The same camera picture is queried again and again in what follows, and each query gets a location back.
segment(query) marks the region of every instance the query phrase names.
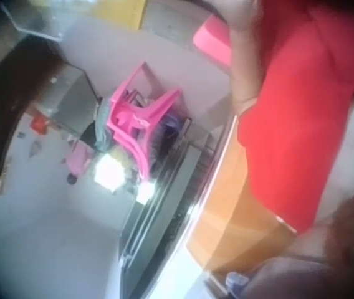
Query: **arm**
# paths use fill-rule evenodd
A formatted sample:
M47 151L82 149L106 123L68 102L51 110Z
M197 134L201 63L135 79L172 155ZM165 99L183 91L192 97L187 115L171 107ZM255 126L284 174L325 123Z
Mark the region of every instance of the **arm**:
M231 100L237 116L256 103L262 81L259 50L252 27L230 30Z
M256 20L260 0L207 0L230 27L232 106L239 116L256 102L263 71L259 59Z

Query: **white wall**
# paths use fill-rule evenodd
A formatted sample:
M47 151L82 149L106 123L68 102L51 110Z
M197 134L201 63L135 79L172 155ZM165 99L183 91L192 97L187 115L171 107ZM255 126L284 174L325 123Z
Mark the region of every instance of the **white wall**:
M66 210L0 241L0 297L102 299L117 239Z
M229 91L228 75L199 53L152 33L128 31L104 20L81 19L65 33L61 48L104 96L144 61L163 87L183 89L192 117L203 114Z

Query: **pink object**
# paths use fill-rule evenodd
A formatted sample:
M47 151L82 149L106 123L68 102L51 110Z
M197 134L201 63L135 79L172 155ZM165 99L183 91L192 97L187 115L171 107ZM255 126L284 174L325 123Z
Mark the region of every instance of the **pink object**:
M137 90L130 85L138 73L144 72L144 67L147 67L146 63L140 65L110 98L112 103L107 125L114 132L113 138L134 156L141 178L147 180L150 178L148 150L151 135L163 115L181 96L182 90L168 90L146 107L134 106L131 99ZM135 129L143 130L140 140L135 138Z
M231 59L228 26L216 16L210 16L194 35L194 45L224 65Z
M66 165L74 176L84 174L92 159L94 150L83 141L77 140L72 152L66 157Z

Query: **red shirt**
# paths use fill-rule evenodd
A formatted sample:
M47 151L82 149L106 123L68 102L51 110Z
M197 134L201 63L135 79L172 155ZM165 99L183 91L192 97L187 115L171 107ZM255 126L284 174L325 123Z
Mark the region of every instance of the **red shirt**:
M314 222L354 95L354 16L263 2L267 72L238 138L255 197L303 231Z

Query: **hand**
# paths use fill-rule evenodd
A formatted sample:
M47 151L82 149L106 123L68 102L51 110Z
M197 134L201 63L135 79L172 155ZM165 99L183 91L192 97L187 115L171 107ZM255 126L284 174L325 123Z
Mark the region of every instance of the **hand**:
M261 0L205 0L227 21L231 29L250 28L261 16Z

